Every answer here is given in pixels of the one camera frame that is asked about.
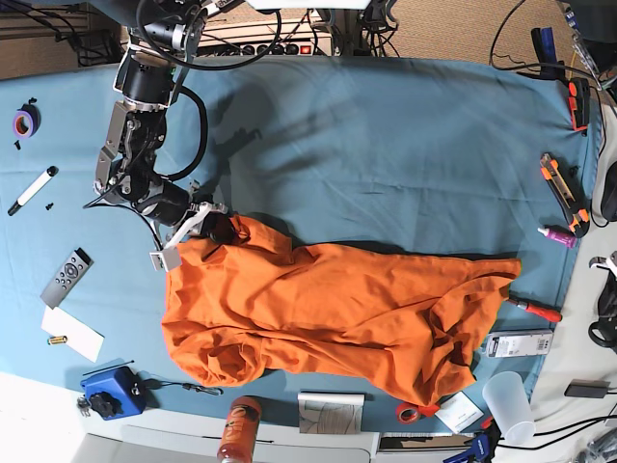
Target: blue surface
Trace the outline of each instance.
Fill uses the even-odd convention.
[[[118,98],[114,73],[99,68],[0,83],[0,369],[74,390],[81,373],[131,359],[144,376],[189,379],[162,340],[164,276],[151,268],[148,231],[126,211],[81,208],[94,197],[94,164]],[[186,85],[203,98],[210,120],[195,178],[219,184],[218,194],[237,211],[287,227],[298,242],[518,256],[523,273],[513,292],[563,302],[577,249],[536,231],[564,225],[539,159],[550,151],[563,165],[579,166],[589,194],[600,124],[594,106],[589,136],[572,131],[561,84],[469,63],[284,57],[232,72],[190,72]],[[17,151],[11,121],[32,96],[41,127]],[[197,149],[192,104],[181,96],[169,112],[162,173],[186,165]],[[60,173],[9,217],[17,196],[52,164]],[[61,307],[105,336],[95,367],[66,346],[47,346],[40,329],[39,295],[80,246],[94,265]],[[504,304],[494,331],[548,326]],[[491,375],[518,371],[530,392],[541,364],[482,358],[466,394],[486,410],[481,389]],[[437,419],[398,424],[398,401],[359,378],[274,371],[220,397],[179,387],[155,395],[163,408],[220,418],[236,397],[257,395],[264,420],[297,425],[300,390],[367,393],[363,430],[447,431]]]

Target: cable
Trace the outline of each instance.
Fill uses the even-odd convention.
[[[567,438],[569,438],[569,437],[571,437],[571,436],[574,436],[574,435],[575,435],[575,434],[577,434],[578,432],[580,432],[580,431],[582,431],[582,430],[584,430],[584,429],[587,429],[588,427],[591,427],[591,426],[593,426],[593,425],[594,425],[594,424],[596,424],[596,423],[598,423],[598,422],[590,422],[590,423],[589,423],[589,424],[587,424],[586,426],[583,426],[583,427],[581,427],[581,428],[577,429],[576,431],[572,431],[571,433],[566,434],[565,436],[561,436],[561,437],[559,437],[559,438],[557,438],[557,439],[555,439],[555,440],[553,440],[553,441],[546,442],[546,443],[545,443],[545,444],[543,444],[542,446],[538,446],[538,447],[515,447],[515,446],[505,446],[505,445],[503,445],[503,444],[497,444],[497,446],[498,446],[498,447],[501,447],[501,448],[503,448],[503,449],[514,449],[514,450],[541,450],[541,449],[544,449],[544,448],[546,448],[546,447],[548,447],[548,446],[552,446],[553,444],[557,444],[558,442],[561,442],[561,441],[563,441],[564,439],[567,439]]]
[[[222,43],[224,43],[225,45],[231,46],[233,48],[236,48],[237,50],[243,51],[241,46],[236,45],[235,43],[231,43],[230,41],[226,41],[225,39],[221,39],[220,37],[216,37],[216,36],[212,36],[210,34],[206,34],[205,32],[201,33],[203,36],[206,37],[210,37],[211,39],[214,39],[215,41],[221,41]]]
[[[572,53],[572,60],[570,60],[570,68],[573,68],[575,66],[575,59],[577,58],[577,53],[573,52]],[[572,71],[569,70],[568,71],[570,73],[570,75],[568,75],[568,80],[572,79]]]
[[[166,203],[166,204],[177,205],[179,207],[186,207],[185,204],[180,204],[171,198],[166,198],[163,194],[158,194],[158,195],[150,196],[149,198],[141,201],[140,203],[135,203],[133,205],[133,208],[141,214],[151,205],[155,205],[159,203]]]
[[[182,389],[186,389],[187,391],[195,391],[196,393],[206,393],[210,395],[223,395],[223,390],[221,388],[206,388],[200,384],[191,384],[191,383],[180,383],[175,381],[157,381],[158,388],[150,388],[148,386],[148,381],[145,380],[144,383],[148,389],[160,389],[166,388],[168,386],[182,386]]]
[[[304,14],[304,16],[302,16],[300,18],[300,21],[298,21],[298,23],[291,30],[291,32],[289,34],[287,34],[287,36],[284,39],[279,40],[279,42],[285,43],[286,41],[288,41],[296,33],[296,31],[300,28],[302,23],[305,22],[305,20],[307,19],[308,16],[309,16],[309,10],[307,10],[307,12]]]
[[[152,229],[152,227],[150,226],[150,223],[148,222],[148,220],[146,220],[144,218],[144,216],[142,216],[135,209],[132,209],[131,207],[127,207],[127,206],[121,205],[121,204],[92,204],[88,208],[91,208],[91,207],[119,207],[121,209],[130,210],[135,215],[137,215],[137,217],[139,217],[142,220],[142,222],[144,222],[146,224],[146,226],[150,230],[150,233],[152,233],[152,238],[154,239],[154,245],[156,246],[156,250],[157,251],[163,251],[163,243],[161,243],[161,240],[158,239],[158,236],[156,235],[156,232]]]
[[[512,66],[508,68],[503,68],[495,64],[495,62],[493,61],[493,57],[495,56],[495,47],[496,47],[497,40],[499,39],[499,36],[501,35],[501,31],[503,30],[503,27],[505,26],[505,24],[508,22],[508,19],[510,19],[510,16],[512,16],[512,14],[514,14],[515,11],[518,8],[520,8],[525,1],[526,0],[519,0],[519,3],[517,3],[512,10],[510,10],[510,12],[503,18],[503,21],[499,25],[499,28],[497,29],[497,32],[495,34],[495,38],[493,39],[493,43],[491,44],[491,51],[489,52],[489,65],[498,70],[522,70],[522,69],[533,69],[533,68],[541,68],[541,67],[564,69],[564,70],[569,70],[574,74],[585,76],[595,82],[596,79],[589,72],[585,72],[584,70],[580,70],[576,68],[571,68],[570,66],[559,65],[557,63],[534,63],[531,65],[518,65],[518,66]]]
[[[617,415],[606,415],[605,417],[595,417],[595,418],[589,418],[587,420],[582,420],[580,422],[573,422],[572,424],[568,424],[566,426],[560,427],[558,429],[554,429],[552,431],[546,431],[546,432],[537,432],[533,435],[533,437],[542,437],[542,436],[550,436],[551,434],[556,434],[558,432],[562,432],[562,431],[566,431],[568,429],[572,429],[573,427],[576,426],[580,426],[582,424],[586,424],[583,427],[580,427],[579,429],[576,429],[568,434],[566,434],[565,436],[561,436],[558,437],[557,439],[554,439],[552,441],[546,442],[545,444],[538,446],[538,447],[515,447],[515,446],[506,446],[503,444],[497,444],[498,447],[502,447],[504,449],[515,449],[515,450],[540,450],[540,449],[544,449],[548,446],[552,446],[553,444],[556,444],[558,442],[563,441],[564,439],[567,439],[571,436],[574,436],[575,434],[579,433],[580,431],[587,429],[588,427],[593,426],[594,424],[597,424],[598,422],[603,422],[604,420],[611,420],[611,419],[615,419],[617,418]]]
[[[507,58],[508,60],[510,60],[512,63],[514,63],[515,65],[526,65],[525,61],[518,61],[515,60],[514,58],[512,58],[512,56],[505,54],[505,55],[499,55],[497,53],[495,53],[495,56],[497,56],[498,58]]]
[[[230,70],[230,69],[242,68],[243,66],[249,65],[250,63],[254,63],[255,61],[262,58],[263,56],[270,53],[270,51],[274,48],[274,46],[277,44],[277,42],[281,38],[281,29],[282,29],[281,12],[276,10],[274,11],[274,14],[277,16],[277,32],[275,33],[275,36],[270,42],[270,44],[266,48],[264,48],[261,51],[261,53],[257,53],[256,55],[254,55],[252,58],[249,58],[248,60],[244,60],[240,63],[233,63],[231,65],[204,66],[204,65],[196,65],[195,63],[187,63],[185,61],[178,60],[174,55],[163,50],[150,37],[148,31],[146,30],[146,26],[144,25],[144,18],[143,18],[144,8],[146,7],[147,1],[152,1],[152,0],[140,0],[139,1],[139,5],[137,6],[137,13],[135,15],[135,21],[137,22],[137,28],[139,29],[139,32],[142,35],[142,39],[144,39],[148,43],[148,45],[150,45],[150,47],[154,51],[156,51],[162,58],[166,59],[167,61],[171,63],[174,63],[175,65],[182,66],[184,68],[194,69],[194,70]]]
[[[37,22],[43,27],[51,30],[56,35],[56,42],[67,41],[71,49],[77,54],[77,64],[81,67],[88,67],[88,66],[93,66],[97,64],[110,64],[110,63],[115,63],[118,60],[111,52],[109,52],[109,49],[107,48],[107,43],[105,42],[105,40],[103,40],[103,45],[105,46],[106,51],[108,52],[107,55],[101,53],[100,51],[97,51],[97,50],[94,50],[92,48],[85,46],[82,43],[80,36],[88,35],[88,34],[91,34],[92,32],[86,32],[82,34],[77,33],[73,25],[65,17],[54,13],[53,9],[50,10],[50,9],[35,8],[29,4],[20,2],[18,0],[0,0],[0,4],[4,5],[7,8],[10,8],[16,13],[23,14],[24,16],[32,19],[33,21]],[[70,32],[68,33],[68,35],[66,35],[58,28],[58,26],[52,25],[50,22],[48,22],[46,19],[43,19],[42,17],[32,16],[28,14],[28,12],[37,12],[39,14],[42,14],[43,16],[61,20],[65,23],[65,25],[67,26]],[[93,58],[90,56],[82,56],[81,55],[82,52],[92,53],[94,55],[97,55],[98,58]],[[96,63],[94,62],[94,60],[96,59],[100,59],[102,61],[99,63]],[[93,61],[93,62],[84,63],[82,60],[88,60],[88,61]]]
[[[169,181],[177,181],[191,174],[203,160],[203,155],[205,154],[205,147],[208,143],[208,116],[205,112],[205,104],[203,104],[201,98],[199,98],[197,94],[191,89],[182,87],[180,89],[180,93],[191,98],[193,102],[195,102],[195,104],[197,105],[197,109],[200,112],[200,145],[197,148],[197,154],[195,155],[195,158],[188,166],[186,166],[180,172],[176,172],[175,174],[161,176],[162,178],[165,178]]]

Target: white paper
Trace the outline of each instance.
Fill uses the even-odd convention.
[[[456,434],[482,418],[480,409],[463,393],[449,398],[441,407],[435,416]]]
[[[298,393],[300,432],[358,434],[363,407],[362,394]]]
[[[66,345],[91,362],[96,362],[105,339],[95,330],[58,307],[56,309],[45,307],[40,327],[51,336],[66,336],[68,338]]]

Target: blue box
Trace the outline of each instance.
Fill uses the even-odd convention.
[[[135,384],[139,385],[141,381],[129,367],[114,368],[94,374],[80,384],[89,402],[96,394],[107,393],[111,396],[114,416],[101,417],[105,421],[140,415],[146,408],[146,398],[142,394],[132,393]]]

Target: orange bottle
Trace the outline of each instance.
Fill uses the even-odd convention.
[[[238,397],[231,403],[216,455],[221,463],[253,463],[260,418],[261,406],[253,398]]]

